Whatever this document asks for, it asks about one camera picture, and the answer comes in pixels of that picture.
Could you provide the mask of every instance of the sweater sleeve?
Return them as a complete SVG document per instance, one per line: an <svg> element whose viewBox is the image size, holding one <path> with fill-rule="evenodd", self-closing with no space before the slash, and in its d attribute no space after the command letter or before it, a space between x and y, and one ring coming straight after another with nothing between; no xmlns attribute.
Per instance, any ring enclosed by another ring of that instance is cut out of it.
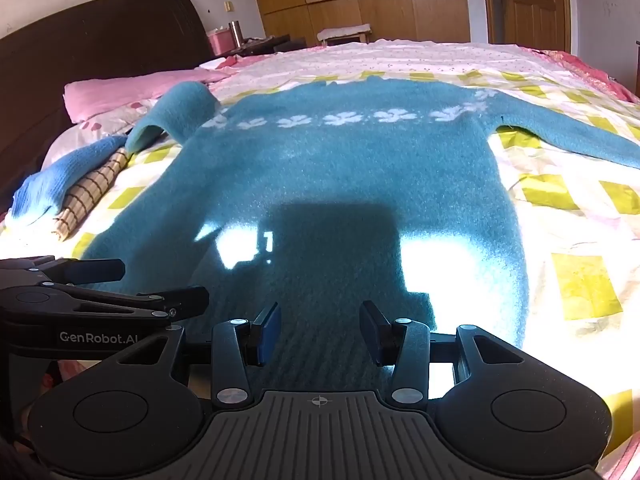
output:
<svg viewBox="0 0 640 480"><path fill-rule="evenodd" d="M173 86L129 133L125 149L133 154L152 144L165 130L184 143L218 113L220 102L201 83L185 81Z"/></svg>
<svg viewBox="0 0 640 480"><path fill-rule="evenodd" d="M487 134L498 126L519 126L562 150L640 169L636 143L564 114L503 93L491 99L488 112L481 117Z"/></svg>

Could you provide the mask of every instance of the ribbed grip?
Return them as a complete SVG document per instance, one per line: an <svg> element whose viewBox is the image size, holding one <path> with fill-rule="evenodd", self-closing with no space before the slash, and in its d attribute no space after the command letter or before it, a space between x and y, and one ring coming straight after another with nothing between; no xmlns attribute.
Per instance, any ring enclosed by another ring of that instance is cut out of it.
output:
<svg viewBox="0 0 640 480"><path fill-rule="evenodd" d="M373 392L267 392L222 412L184 456L145 480L495 480L450 452L420 413ZM597 480L592 470L573 476Z"/></svg>

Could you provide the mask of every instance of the stool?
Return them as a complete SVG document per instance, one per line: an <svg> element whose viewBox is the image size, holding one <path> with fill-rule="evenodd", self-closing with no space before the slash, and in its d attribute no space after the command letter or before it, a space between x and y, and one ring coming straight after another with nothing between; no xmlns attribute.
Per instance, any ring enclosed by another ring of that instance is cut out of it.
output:
<svg viewBox="0 0 640 480"><path fill-rule="evenodd" d="M369 43L370 34L371 26L369 23L355 25L354 27L326 28L318 32L318 41L323 46L351 43L353 41Z"/></svg>

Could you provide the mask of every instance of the logo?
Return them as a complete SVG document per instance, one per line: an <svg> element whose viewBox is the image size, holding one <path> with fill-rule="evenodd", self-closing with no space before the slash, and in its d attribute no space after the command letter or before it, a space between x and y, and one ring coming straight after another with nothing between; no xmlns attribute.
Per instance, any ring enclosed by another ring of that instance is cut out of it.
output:
<svg viewBox="0 0 640 480"><path fill-rule="evenodd" d="M133 344L138 342L137 335L106 335L106 334L70 334L69 332L60 332L60 341L71 343L94 343L94 344Z"/></svg>
<svg viewBox="0 0 640 480"><path fill-rule="evenodd" d="M120 332L115 330L92 331L91 328L59 328L56 331L57 346L73 349L122 349L142 341L144 332Z"/></svg>
<svg viewBox="0 0 640 480"><path fill-rule="evenodd" d="M320 406L324 406L326 403L331 401L326 397L318 395L317 397L314 397L313 399L311 399L309 402L311 402L313 405L319 408Z"/></svg>

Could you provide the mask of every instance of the metal thermos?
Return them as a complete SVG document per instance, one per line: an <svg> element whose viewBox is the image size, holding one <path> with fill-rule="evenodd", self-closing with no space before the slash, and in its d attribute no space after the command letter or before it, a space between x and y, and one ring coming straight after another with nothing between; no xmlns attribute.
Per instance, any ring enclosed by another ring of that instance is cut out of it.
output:
<svg viewBox="0 0 640 480"><path fill-rule="evenodd" d="M229 30L231 31L231 35L234 37L236 48L243 46L244 38L242 37L242 30L240 30L240 22L235 21L229 23Z"/></svg>

